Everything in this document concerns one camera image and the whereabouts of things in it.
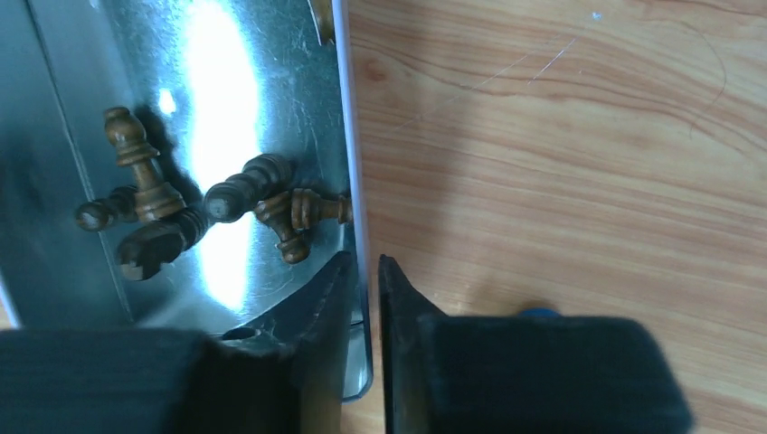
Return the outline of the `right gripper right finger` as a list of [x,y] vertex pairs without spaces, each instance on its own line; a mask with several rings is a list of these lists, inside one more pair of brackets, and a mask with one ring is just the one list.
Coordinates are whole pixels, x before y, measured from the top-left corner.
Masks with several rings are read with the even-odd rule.
[[695,417],[654,336],[614,316],[528,308],[450,316],[378,265],[389,433],[689,433]]

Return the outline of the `white metal box dark pieces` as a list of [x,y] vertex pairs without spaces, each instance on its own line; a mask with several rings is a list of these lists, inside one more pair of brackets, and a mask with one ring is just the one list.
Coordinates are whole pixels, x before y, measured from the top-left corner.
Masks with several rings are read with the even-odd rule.
[[316,1],[4,1],[1,4],[1,325],[173,326],[221,335],[271,311],[334,253],[357,264],[345,398],[373,380],[366,222],[322,222],[285,264],[251,213],[214,225],[145,281],[121,273],[132,230],[87,232],[76,208],[130,184],[103,113],[129,108],[189,203],[263,153],[293,185],[362,195],[348,4]]

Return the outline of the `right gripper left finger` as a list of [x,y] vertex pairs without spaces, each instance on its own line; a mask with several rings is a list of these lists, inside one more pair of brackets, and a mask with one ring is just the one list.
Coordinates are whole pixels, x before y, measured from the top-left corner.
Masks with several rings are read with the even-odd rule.
[[10,330],[4,433],[337,433],[354,257],[239,331]]

